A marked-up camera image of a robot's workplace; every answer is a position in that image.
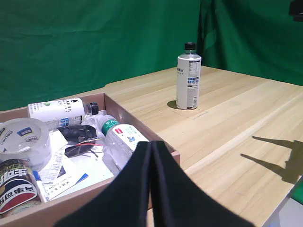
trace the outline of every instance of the black bottle cap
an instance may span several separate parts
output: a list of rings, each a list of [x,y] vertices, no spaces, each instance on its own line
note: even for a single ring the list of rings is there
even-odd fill
[[[99,113],[98,103],[89,103],[91,107],[91,115],[96,115]]]
[[[185,43],[184,49],[187,51],[194,51],[196,49],[196,44],[195,43]]]

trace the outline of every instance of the black object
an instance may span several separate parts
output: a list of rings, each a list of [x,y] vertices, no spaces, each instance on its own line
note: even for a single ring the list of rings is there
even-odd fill
[[[196,44],[195,43],[185,43],[184,49],[187,51],[194,51],[196,49]]]
[[[65,139],[69,142],[80,143],[85,140],[96,138],[96,129],[90,125],[73,125],[67,127],[60,127],[58,130],[62,133]],[[85,146],[72,146],[65,149],[65,155],[67,157],[74,157],[79,154],[91,151],[93,145]]]
[[[145,227],[150,189],[156,227],[253,227],[200,190],[162,141],[139,142],[115,180],[55,227]]]
[[[294,21],[303,22],[303,0],[295,0],[290,3],[289,15],[294,17]]]
[[[99,113],[99,106],[98,103],[89,103],[91,107],[91,115],[96,115]]]

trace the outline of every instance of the red wire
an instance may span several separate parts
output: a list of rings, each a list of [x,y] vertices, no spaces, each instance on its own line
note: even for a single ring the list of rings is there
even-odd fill
[[[84,145],[94,145],[94,146],[103,146],[101,144],[98,144],[98,143],[78,143],[76,144],[75,146],[84,146]]]

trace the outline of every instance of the cardboard box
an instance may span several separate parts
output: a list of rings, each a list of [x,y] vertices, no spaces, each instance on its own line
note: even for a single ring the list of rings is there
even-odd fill
[[[156,133],[150,130],[146,125],[136,119],[132,114],[126,111],[118,103],[112,100],[104,93],[98,93],[88,96],[80,96],[85,102],[97,102],[99,110],[105,109],[107,114],[114,116],[119,122],[131,124],[136,127],[149,141],[162,140]],[[26,107],[8,110],[0,113],[0,122],[10,119],[27,117]],[[168,143],[168,150],[174,159],[180,163],[179,153]],[[27,209],[19,214],[15,214],[0,219],[0,226],[6,227],[50,227],[64,216],[73,213],[81,206],[88,203],[96,197],[105,187],[113,180],[113,178],[99,182],[77,192],[60,197],[53,201],[38,205],[34,208]]]

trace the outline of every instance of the table surface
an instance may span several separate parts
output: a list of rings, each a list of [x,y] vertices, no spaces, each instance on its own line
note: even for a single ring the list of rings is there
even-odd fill
[[[176,74],[172,68],[84,94],[109,94],[181,154],[203,191],[262,226],[303,173],[303,87],[202,67],[198,108],[179,110]]]

